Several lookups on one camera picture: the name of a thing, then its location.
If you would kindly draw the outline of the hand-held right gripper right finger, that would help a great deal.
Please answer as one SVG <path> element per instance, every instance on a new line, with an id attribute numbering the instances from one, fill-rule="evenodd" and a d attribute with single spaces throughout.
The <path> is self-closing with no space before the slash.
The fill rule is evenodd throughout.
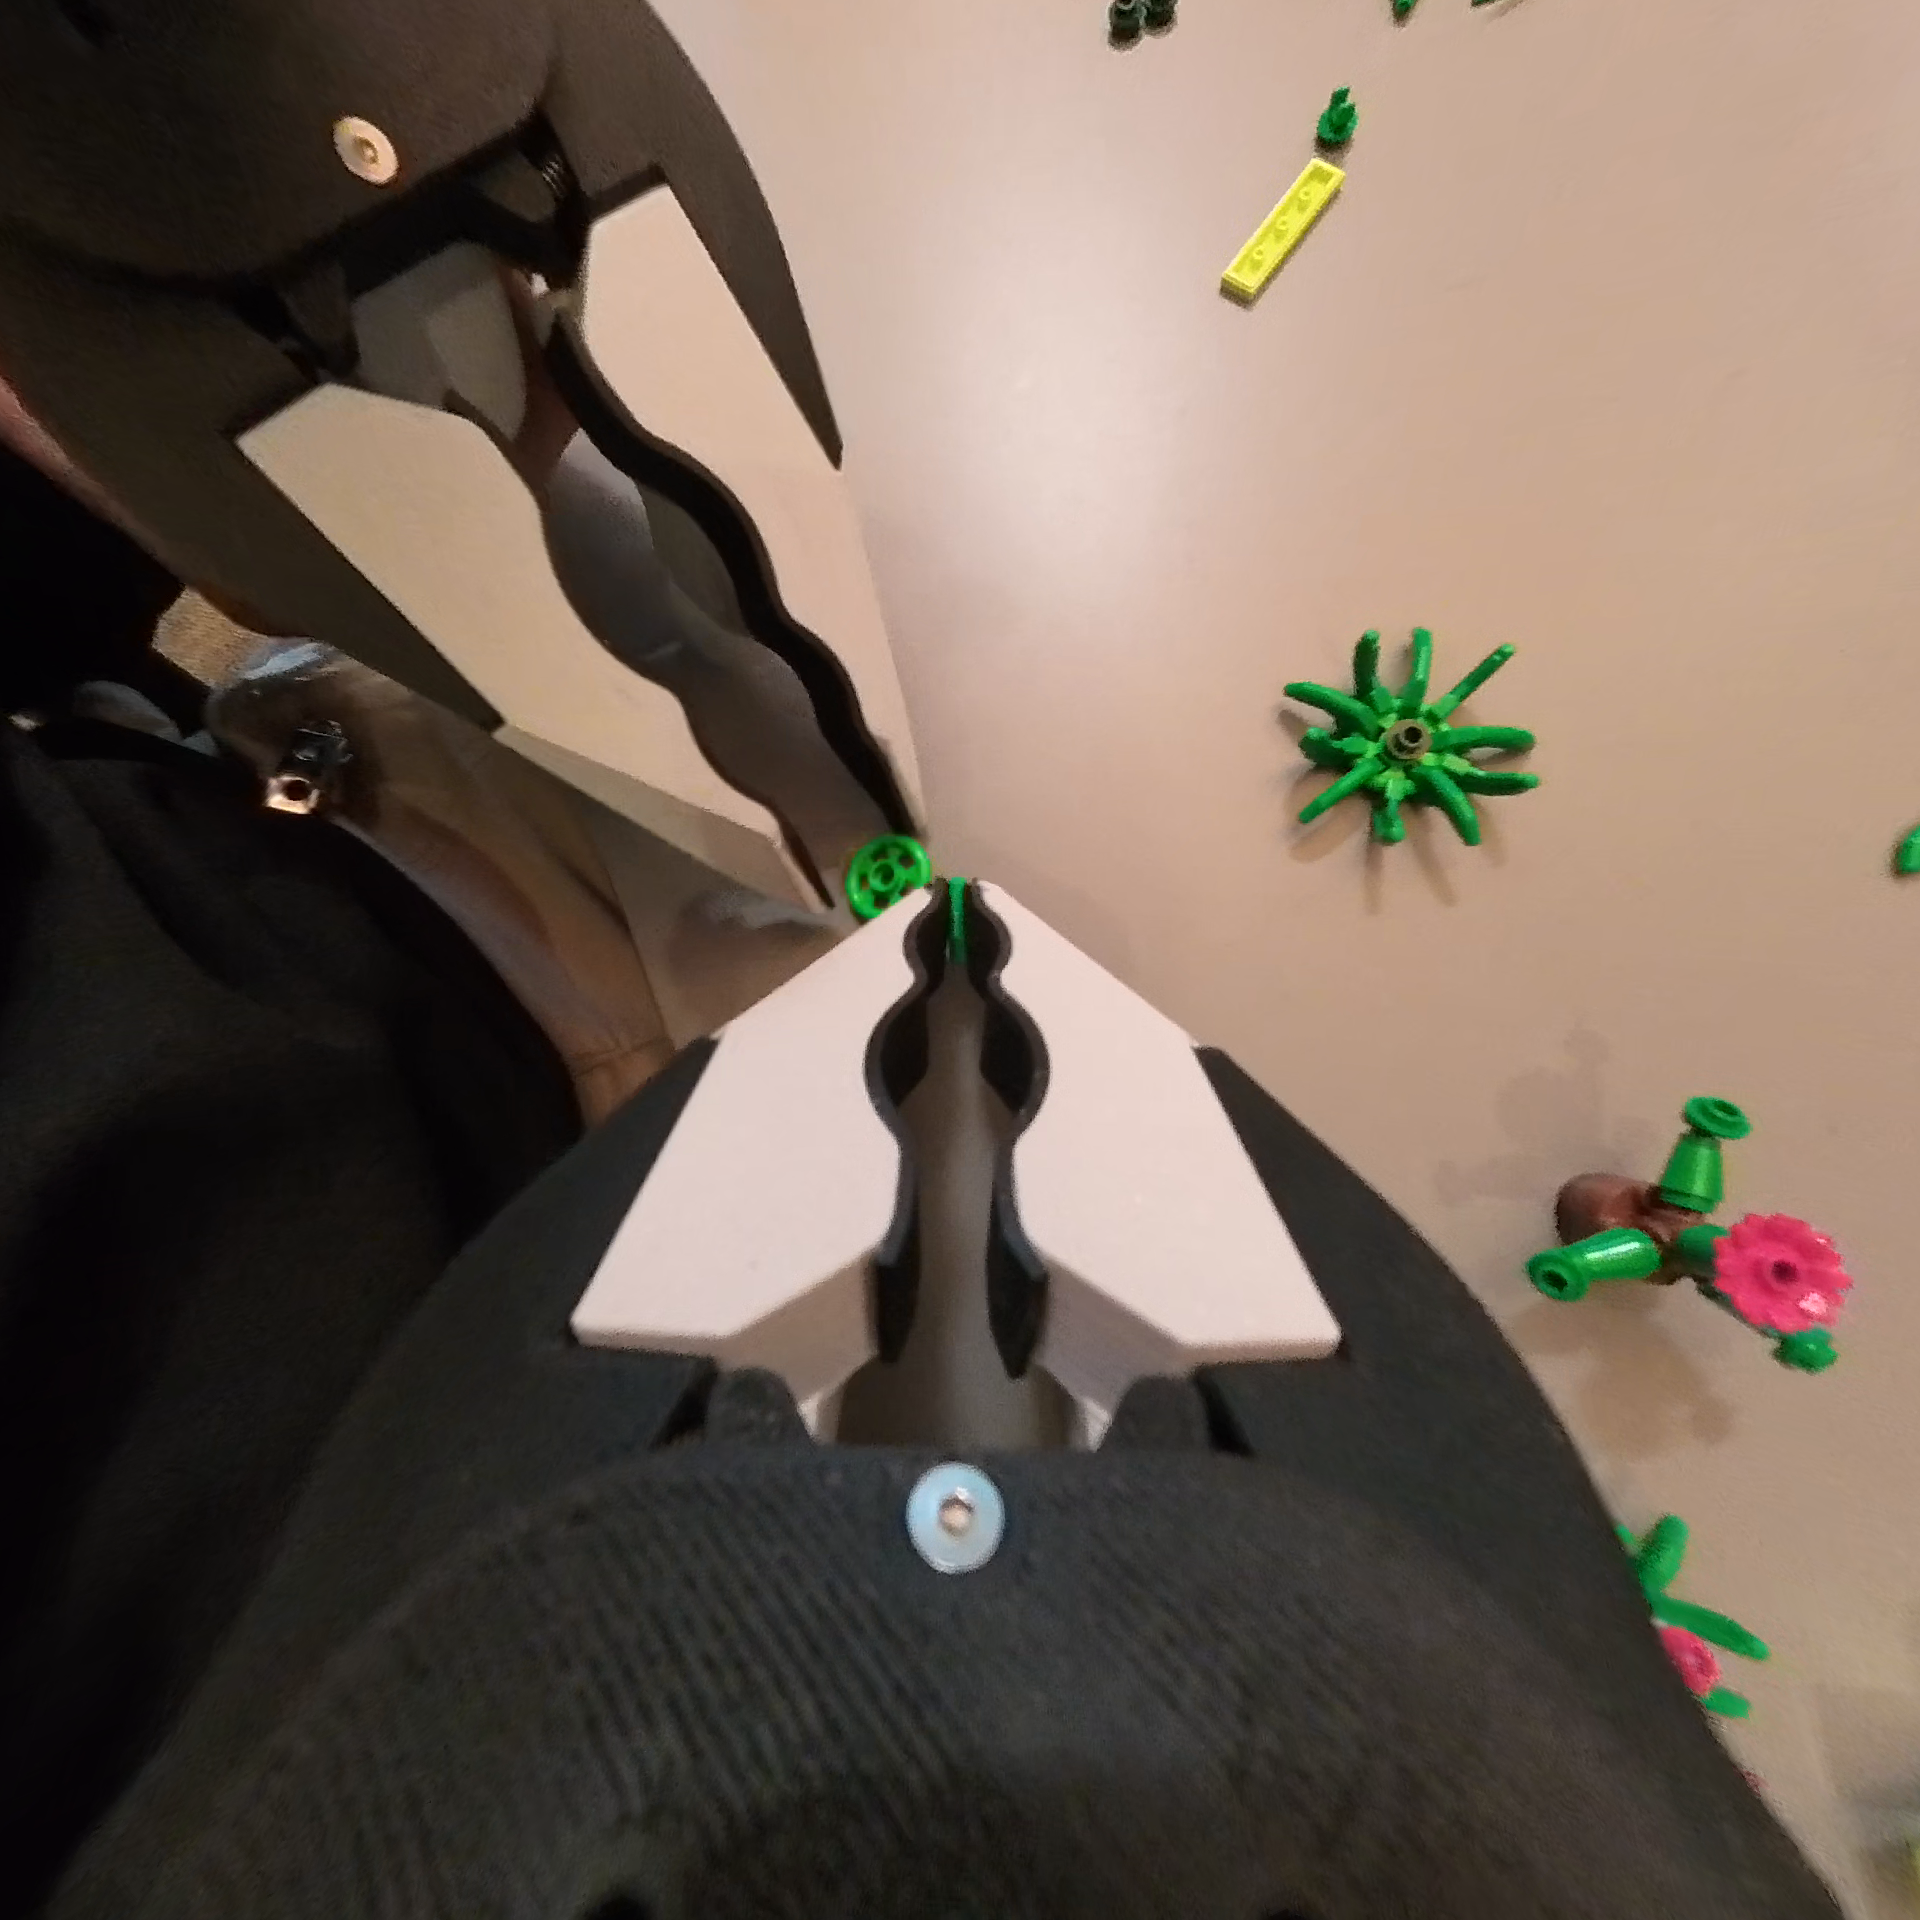
<path id="1" fill-rule="evenodd" d="M 1266 1189 L 1202 1047 L 1006 887 L 964 887 L 979 1084 L 1006 1133 L 987 1324 L 1056 1382 L 1085 1455 L 1136 1382 L 1332 1360 L 1336 1315 Z"/>

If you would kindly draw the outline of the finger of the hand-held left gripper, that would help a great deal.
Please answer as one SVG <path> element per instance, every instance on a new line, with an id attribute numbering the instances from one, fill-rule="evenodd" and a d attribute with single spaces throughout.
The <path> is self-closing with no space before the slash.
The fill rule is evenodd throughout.
<path id="1" fill-rule="evenodd" d="M 838 435 L 804 422 L 667 180 L 589 220 L 542 364 L 589 443 L 548 550 L 602 652 L 684 704 L 809 887 L 869 838 L 926 838 Z"/>
<path id="2" fill-rule="evenodd" d="M 491 704 L 491 740 L 695 865 L 825 915 L 819 865 L 695 746 L 684 704 L 574 612 L 542 510 L 453 415 L 317 382 L 244 460 Z"/>

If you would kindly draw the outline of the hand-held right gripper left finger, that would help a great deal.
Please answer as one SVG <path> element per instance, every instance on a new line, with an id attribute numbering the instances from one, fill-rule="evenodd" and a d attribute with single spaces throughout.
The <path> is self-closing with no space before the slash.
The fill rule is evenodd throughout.
<path id="1" fill-rule="evenodd" d="M 809 1434 L 900 1360 L 922 1297 L 922 1169 L 900 1102 L 926 1075 L 949 887 L 922 887 L 715 1030 L 589 1291 L 589 1353 L 776 1373 Z"/>

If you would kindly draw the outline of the green brick wheel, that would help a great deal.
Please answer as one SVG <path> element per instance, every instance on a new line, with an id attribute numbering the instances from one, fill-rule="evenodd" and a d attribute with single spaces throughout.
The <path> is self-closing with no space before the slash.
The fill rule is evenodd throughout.
<path id="1" fill-rule="evenodd" d="M 933 887 L 933 853 L 910 832 L 879 832 L 844 858 L 844 909 L 861 926 L 922 887 Z"/>

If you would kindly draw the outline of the person's beige trousers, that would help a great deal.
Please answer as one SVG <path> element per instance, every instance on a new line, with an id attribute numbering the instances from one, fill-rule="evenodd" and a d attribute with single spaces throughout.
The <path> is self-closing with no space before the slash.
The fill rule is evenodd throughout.
<path id="1" fill-rule="evenodd" d="M 168 603 L 158 652 L 212 690 L 201 731 L 256 779 L 278 779 L 302 731 L 344 731 L 353 758 L 317 817 L 462 918 L 553 1043 L 589 1122 L 667 1071 L 665 1003 L 564 779 L 322 644 L 244 626 L 194 586 Z"/>

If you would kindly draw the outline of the brick cactus with pink flower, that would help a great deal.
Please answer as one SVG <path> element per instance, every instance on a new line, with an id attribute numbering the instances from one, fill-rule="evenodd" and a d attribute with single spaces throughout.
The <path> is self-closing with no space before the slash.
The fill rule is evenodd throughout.
<path id="1" fill-rule="evenodd" d="M 1786 1373 L 1838 1366 L 1838 1314 L 1854 1270 L 1824 1232 L 1786 1210 L 1726 1210 L 1726 1152 L 1752 1116 L 1726 1092 L 1694 1092 L 1655 1182 L 1597 1169 L 1555 1189 L 1555 1247 L 1519 1270 L 1547 1305 L 1584 1305 L 1610 1282 L 1694 1282 L 1705 1305 L 1775 1344 Z"/>

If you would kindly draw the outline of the green spiky brick plant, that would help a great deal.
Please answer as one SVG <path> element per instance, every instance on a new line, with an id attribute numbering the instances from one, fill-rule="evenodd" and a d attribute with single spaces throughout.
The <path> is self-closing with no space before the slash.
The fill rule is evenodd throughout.
<path id="1" fill-rule="evenodd" d="M 1301 758 L 1323 779 L 1290 828 L 1314 832 L 1358 807 L 1375 843 L 1407 843 L 1407 817 L 1435 813 L 1463 843 L 1479 843 L 1479 807 L 1544 793 L 1536 731 L 1469 717 L 1506 665 L 1513 644 L 1492 644 L 1451 681 L 1435 681 L 1435 626 L 1413 626 L 1390 681 L 1389 644 L 1366 626 L 1348 681 L 1283 681 L 1283 704 L 1314 717 Z"/>

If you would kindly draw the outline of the person's black jacket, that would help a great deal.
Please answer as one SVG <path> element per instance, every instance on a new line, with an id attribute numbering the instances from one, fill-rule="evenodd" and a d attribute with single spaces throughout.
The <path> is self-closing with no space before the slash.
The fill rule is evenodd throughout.
<path id="1" fill-rule="evenodd" d="M 553 1043 L 382 853 L 82 717 L 178 581 L 9 443 L 0 1916 L 168 1735 L 390 1324 L 574 1133 Z"/>

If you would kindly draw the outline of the lime green flat brick plate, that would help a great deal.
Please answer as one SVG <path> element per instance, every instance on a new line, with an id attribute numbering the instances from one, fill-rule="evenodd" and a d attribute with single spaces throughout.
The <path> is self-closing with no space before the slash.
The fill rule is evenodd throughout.
<path id="1" fill-rule="evenodd" d="M 1314 154 L 1290 190 L 1274 204 L 1274 217 L 1235 240 L 1235 259 L 1221 261 L 1215 292 L 1233 307 L 1257 307 L 1266 283 L 1301 259 L 1301 240 L 1314 237 L 1314 220 L 1336 204 L 1348 166 L 1332 154 Z"/>

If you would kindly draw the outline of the green brick plant pink flowers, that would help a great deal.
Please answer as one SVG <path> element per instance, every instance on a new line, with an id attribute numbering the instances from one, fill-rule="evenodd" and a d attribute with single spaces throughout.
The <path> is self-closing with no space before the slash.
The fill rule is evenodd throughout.
<path id="1" fill-rule="evenodd" d="M 1644 1594 L 1644 1615 L 1668 1659 L 1668 1669 L 1686 1677 L 1686 1688 L 1700 1694 L 1705 1717 L 1719 1721 L 1748 1721 L 1752 1717 L 1752 1694 L 1730 1685 L 1726 1661 L 1775 1661 L 1775 1643 L 1686 1594 L 1686 1566 L 1694 1566 L 1694 1518 L 1686 1514 L 1664 1514 L 1652 1518 L 1644 1534 L 1634 1525 L 1614 1525 L 1625 1557 L 1629 1557 L 1629 1576 L 1634 1576 L 1634 1594 Z"/>

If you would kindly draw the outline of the cluster of green leaf pieces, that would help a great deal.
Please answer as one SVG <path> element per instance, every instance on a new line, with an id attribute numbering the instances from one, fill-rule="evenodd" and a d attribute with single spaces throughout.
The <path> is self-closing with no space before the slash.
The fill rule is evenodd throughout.
<path id="1" fill-rule="evenodd" d="M 1890 858 L 1894 878 L 1920 878 L 1920 828 Z"/>

